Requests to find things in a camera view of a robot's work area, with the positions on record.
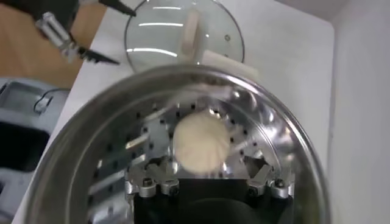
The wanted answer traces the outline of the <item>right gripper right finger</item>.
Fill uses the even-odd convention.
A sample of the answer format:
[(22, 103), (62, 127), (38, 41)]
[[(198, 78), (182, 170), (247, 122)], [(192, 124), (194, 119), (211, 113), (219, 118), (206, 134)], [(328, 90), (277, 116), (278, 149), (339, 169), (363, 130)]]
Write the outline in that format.
[(260, 197), (269, 190), (271, 197), (284, 200), (294, 196), (295, 174), (290, 168), (276, 173), (266, 164), (252, 178), (246, 180), (246, 183), (249, 194), (253, 197)]

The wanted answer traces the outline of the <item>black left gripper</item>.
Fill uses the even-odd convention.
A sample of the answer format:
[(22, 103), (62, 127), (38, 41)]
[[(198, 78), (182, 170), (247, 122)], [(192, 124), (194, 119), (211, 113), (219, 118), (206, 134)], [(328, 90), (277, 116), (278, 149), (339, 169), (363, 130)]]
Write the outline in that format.
[[(120, 0), (98, 0), (98, 2), (123, 14), (137, 15), (134, 9)], [(79, 58), (92, 63), (119, 65), (118, 61), (79, 45), (71, 33), (61, 25), (74, 20), (79, 9), (78, 0), (1, 0), (1, 4), (28, 13), (37, 20), (35, 22), (37, 28), (69, 63)]]

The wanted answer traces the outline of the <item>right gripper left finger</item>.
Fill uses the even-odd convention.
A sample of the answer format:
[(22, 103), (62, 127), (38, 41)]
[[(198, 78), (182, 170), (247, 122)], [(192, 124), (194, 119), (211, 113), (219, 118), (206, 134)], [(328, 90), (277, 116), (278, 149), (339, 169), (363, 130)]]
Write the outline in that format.
[(125, 172), (125, 192), (129, 197), (152, 198), (157, 194), (176, 197), (180, 182), (170, 163), (139, 163)]

